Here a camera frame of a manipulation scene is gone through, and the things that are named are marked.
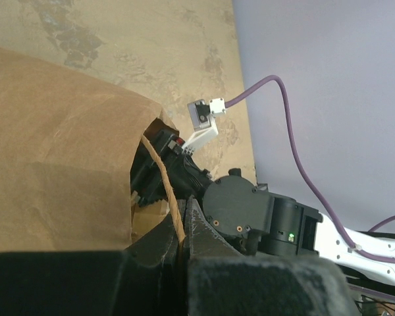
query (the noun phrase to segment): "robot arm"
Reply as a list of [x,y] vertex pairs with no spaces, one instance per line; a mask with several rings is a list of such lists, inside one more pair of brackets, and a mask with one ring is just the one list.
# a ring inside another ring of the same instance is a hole
[[[243,254],[318,255],[370,280],[395,286],[394,263],[374,261],[350,249],[333,222],[318,210],[259,190],[241,177],[240,169],[231,169],[228,176],[213,182],[208,170],[196,166],[193,152],[217,135],[215,116],[225,113],[222,99],[212,103],[213,107],[202,100],[189,105],[195,133],[188,141],[169,130],[151,140],[166,165],[176,197],[194,196],[207,222]],[[167,198],[159,169],[142,145],[132,165],[131,191],[137,191],[139,206]],[[369,253],[395,258],[395,239],[346,231]]]

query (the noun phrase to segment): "textured wall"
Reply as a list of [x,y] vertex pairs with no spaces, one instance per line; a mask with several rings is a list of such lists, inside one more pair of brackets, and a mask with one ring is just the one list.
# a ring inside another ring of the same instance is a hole
[[[0,0],[0,46],[153,99],[184,138],[193,131],[188,102],[243,90],[230,0]],[[244,103],[219,130],[196,153],[198,165],[215,176],[242,167],[254,182]]]

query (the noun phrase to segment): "white wall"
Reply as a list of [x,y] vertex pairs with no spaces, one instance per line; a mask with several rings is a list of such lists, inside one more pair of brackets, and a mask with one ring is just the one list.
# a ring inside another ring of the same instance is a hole
[[[395,1],[233,2],[245,85],[284,80],[302,163],[344,225],[394,215]],[[323,211],[292,159],[277,85],[248,111],[258,182]]]

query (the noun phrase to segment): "white connector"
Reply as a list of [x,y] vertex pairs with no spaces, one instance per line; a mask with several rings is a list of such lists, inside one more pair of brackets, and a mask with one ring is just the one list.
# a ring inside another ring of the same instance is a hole
[[213,117],[219,117],[226,113],[225,101],[222,98],[212,99],[209,102],[209,109]]
[[[323,222],[317,223],[314,245],[314,250],[319,252],[319,257],[357,270],[371,280],[395,286],[394,263],[374,261],[358,254],[345,243],[329,217],[324,214],[322,216]],[[363,250],[374,255],[395,258],[395,239],[375,238],[345,229],[357,245],[357,250],[360,250],[363,246]]]
[[[206,115],[202,116],[197,107],[206,107]],[[195,132],[186,140],[182,149],[189,155],[202,148],[206,143],[218,136],[215,117],[226,113],[224,99],[212,99],[208,105],[203,100],[188,104],[190,118],[192,119]]]

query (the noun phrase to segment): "paper bag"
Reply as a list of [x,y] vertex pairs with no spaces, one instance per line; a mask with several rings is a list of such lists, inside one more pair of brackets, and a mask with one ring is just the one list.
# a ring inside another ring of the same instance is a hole
[[169,214],[170,208],[166,201],[160,201],[147,207],[132,207],[132,242],[139,240],[152,228],[157,226]]
[[152,100],[0,49],[0,251],[128,246],[130,166],[165,125]]

